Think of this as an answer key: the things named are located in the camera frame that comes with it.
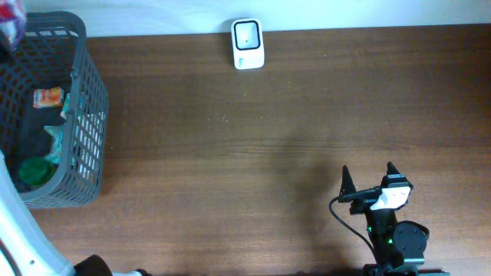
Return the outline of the red purple tissue pack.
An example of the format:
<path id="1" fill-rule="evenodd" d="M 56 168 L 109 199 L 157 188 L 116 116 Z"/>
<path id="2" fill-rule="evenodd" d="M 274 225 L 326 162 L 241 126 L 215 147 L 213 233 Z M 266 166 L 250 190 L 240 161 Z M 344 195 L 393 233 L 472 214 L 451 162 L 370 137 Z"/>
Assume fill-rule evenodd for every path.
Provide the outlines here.
<path id="1" fill-rule="evenodd" d="M 15 50 L 25 33 L 27 14 L 21 0 L 1 0 L 1 43 Z"/>

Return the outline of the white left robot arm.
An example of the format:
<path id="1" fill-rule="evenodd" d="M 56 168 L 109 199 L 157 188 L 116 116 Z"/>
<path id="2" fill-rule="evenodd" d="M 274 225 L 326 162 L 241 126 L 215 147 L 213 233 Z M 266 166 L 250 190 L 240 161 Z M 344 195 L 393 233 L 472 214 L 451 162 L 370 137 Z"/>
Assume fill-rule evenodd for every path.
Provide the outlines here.
<path id="1" fill-rule="evenodd" d="M 1 156 L 1 274 L 2 275 L 118 275 L 143 276 L 137 269 L 112 271 L 98 255 L 72 264 L 48 240 L 23 203 Z"/>

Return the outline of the orange tissue packet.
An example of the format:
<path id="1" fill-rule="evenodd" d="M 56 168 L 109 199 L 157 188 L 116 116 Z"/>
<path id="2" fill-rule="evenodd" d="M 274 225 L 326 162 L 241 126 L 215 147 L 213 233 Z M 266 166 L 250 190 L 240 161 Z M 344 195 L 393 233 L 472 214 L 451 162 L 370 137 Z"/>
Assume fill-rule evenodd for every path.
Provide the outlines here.
<path id="1" fill-rule="evenodd" d="M 33 107 L 37 109 L 47 107 L 61 107 L 64 103 L 64 90 L 60 87 L 51 89 L 37 89 L 33 93 Z"/>

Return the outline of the green lid jar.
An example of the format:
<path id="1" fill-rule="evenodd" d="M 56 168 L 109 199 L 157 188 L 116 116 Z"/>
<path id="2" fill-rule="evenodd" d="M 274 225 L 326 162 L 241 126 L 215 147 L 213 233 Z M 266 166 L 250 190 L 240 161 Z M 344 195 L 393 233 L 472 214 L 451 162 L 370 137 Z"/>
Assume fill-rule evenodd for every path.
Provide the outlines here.
<path id="1" fill-rule="evenodd" d="M 27 186 L 40 187 L 55 174 L 56 166 L 41 157 L 32 157 L 22 162 L 18 169 L 19 179 Z"/>

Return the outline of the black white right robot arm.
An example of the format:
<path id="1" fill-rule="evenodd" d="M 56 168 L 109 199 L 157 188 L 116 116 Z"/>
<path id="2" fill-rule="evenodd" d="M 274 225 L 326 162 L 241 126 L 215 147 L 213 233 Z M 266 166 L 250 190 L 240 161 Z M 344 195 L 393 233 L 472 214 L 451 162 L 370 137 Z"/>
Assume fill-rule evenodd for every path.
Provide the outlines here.
<path id="1" fill-rule="evenodd" d="M 366 264 L 363 275 L 447 275 L 441 269 L 422 269 L 424 252 L 430 237 L 427 227 L 413 221 L 399 221 L 396 211 L 409 202 L 414 186 L 393 163 L 387 164 L 381 184 L 357 190 L 348 167 L 342 168 L 339 195 L 328 205 L 330 213 L 345 228 L 361 238 L 374 256 L 373 264 Z M 351 215 L 364 215 L 367 236 L 354 230 L 333 210 L 334 202 L 348 203 Z"/>

